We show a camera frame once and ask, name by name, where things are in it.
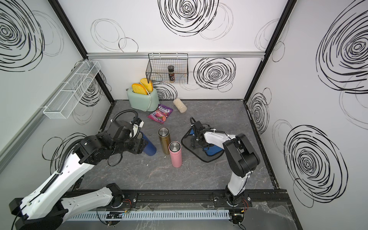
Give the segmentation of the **blue thermos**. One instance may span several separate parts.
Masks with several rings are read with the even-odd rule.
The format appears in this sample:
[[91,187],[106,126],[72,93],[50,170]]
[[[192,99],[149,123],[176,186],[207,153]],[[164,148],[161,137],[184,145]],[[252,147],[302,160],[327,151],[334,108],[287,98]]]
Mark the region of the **blue thermos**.
[[157,148],[154,146],[154,144],[150,141],[150,139],[143,132],[140,132],[140,133],[141,133],[142,138],[147,141],[147,145],[144,148],[143,152],[147,154],[148,156],[155,155],[157,152]]

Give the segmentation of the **blue and grey cloth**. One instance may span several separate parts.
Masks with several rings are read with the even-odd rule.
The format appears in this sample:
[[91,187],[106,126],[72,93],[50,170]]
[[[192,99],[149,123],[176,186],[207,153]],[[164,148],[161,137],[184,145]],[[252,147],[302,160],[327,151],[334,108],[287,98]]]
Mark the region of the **blue and grey cloth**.
[[205,147],[194,149],[192,148],[192,136],[195,135],[194,129],[191,127],[187,133],[182,137],[181,144],[182,146],[192,153],[194,156],[199,158],[201,161],[205,163],[210,163],[215,161],[219,157],[221,157],[224,153],[224,150],[214,144],[209,144],[205,140]]

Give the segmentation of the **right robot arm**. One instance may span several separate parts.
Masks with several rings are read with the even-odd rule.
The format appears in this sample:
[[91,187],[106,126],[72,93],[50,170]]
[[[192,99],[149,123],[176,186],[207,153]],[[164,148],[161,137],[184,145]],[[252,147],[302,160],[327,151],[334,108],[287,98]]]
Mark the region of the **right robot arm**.
[[260,158],[245,134],[230,135],[202,124],[193,117],[191,128],[183,136],[182,145],[205,163],[226,155],[232,176],[225,187],[225,197],[230,206],[241,203],[246,183],[260,164]]

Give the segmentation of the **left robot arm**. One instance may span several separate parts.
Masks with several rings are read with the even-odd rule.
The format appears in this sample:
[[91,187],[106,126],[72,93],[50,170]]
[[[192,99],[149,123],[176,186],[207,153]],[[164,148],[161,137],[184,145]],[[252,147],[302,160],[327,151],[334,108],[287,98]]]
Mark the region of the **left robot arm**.
[[140,139],[144,122],[133,109],[111,119],[107,131],[78,139],[61,155],[57,170],[34,192],[9,204],[15,216],[13,230],[55,230],[68,219],[89,210],[111,205],[120,208],[125,195],[115,183],[84,195],[64,198],[64,194],[101,161],[124,152],[141,154],[148,142]]

